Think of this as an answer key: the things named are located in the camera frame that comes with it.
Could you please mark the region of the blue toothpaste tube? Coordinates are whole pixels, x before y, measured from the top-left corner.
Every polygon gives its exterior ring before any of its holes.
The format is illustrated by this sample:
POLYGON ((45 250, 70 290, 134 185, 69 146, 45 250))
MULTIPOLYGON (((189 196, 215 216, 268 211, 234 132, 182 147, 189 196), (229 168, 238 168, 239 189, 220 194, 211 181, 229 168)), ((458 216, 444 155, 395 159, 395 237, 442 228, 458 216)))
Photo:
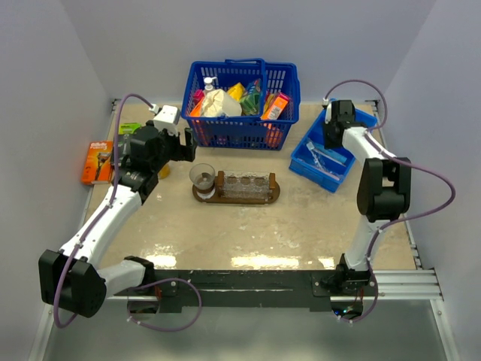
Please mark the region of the blue toothpaste tube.
POLYGON ((335 152, 334 150, 322 148, 321 152, 327 157, 330 157, 331 159, 333 159, 334 161, 339 162, 340 164, 346 163, 346 157, 343 156, 342 154, 339 154, 338 152, 335 152))

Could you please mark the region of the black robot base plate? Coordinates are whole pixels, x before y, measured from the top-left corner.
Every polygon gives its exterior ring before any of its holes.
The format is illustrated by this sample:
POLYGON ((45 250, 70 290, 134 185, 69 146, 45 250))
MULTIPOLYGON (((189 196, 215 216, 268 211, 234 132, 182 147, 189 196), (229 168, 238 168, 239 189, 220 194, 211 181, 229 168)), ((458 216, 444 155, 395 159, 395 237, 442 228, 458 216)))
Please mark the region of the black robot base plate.
POLYGON ((166 282, 145 290, 127 289, 118 296, 160 296, 160 311, 177 313, 204 308, 306 308, 331 310, 331 300, 345 302, 356 296, 375 296, 378 287, 368 272, 335 270, 155 270, 156 280, 166 282))

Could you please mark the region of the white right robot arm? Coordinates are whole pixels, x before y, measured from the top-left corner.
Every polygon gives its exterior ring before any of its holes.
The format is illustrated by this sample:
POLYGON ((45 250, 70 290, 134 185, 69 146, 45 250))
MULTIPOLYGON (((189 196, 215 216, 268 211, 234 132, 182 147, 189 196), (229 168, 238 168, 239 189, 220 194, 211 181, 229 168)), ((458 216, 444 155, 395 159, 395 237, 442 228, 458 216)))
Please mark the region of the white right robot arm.
POLYGON ((350 296, 374 280, 376 242, 410 206, 410 160, 397 158, 372 136, 368 125, 357 120, 352 101, 326 99, 323 107, 325 147, 348 150, 362 166, 356 196, 361 219, 350 248, 324 282, 330 292, 350 296))

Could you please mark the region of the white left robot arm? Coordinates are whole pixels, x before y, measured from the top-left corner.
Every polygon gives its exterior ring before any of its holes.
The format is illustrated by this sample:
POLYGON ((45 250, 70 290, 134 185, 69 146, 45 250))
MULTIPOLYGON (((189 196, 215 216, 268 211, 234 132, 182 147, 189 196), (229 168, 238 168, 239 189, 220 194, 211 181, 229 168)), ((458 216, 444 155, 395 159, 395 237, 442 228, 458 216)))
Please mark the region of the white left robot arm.
POLYGON ((127 153, 107 194, 82 228, 58 251, 45 250, 38 260, 41 299, 56 309, 82 317, 95 315, 105 299, 132 288, 139 295, 156 285, 154 265, 127 256, 117 265, 99 269, 110 243, 125 222, 147 200, 159 182, 158 173, 170 161, 191 162, 197 143, 190 128, 179 134, 157 129, 152 120, 135 130, 127 153))

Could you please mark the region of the clear plastic cup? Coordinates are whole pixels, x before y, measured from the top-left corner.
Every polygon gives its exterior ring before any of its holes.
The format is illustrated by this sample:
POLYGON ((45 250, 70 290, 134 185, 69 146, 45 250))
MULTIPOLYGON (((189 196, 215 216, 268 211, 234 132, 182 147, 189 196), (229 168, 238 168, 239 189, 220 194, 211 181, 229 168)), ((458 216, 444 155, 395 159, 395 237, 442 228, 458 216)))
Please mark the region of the clear plastic cup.
POLYGON ((209 199, 215 193, 215 169, 207 163, 194 165, 189 172, 194 194, 201 199, 209 199))

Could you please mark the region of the clear acrylic toothbrush holder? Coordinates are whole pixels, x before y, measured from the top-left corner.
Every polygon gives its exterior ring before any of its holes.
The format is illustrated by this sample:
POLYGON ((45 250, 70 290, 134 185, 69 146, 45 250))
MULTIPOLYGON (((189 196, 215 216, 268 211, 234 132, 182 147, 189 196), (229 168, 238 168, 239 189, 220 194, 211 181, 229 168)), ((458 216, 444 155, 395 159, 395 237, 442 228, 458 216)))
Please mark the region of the clear acrylic toothbrush holder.
POLYGON ((280 193, 275 173, 263 171, 219 171, 216 184, 227 199, 272 202, 280 193))

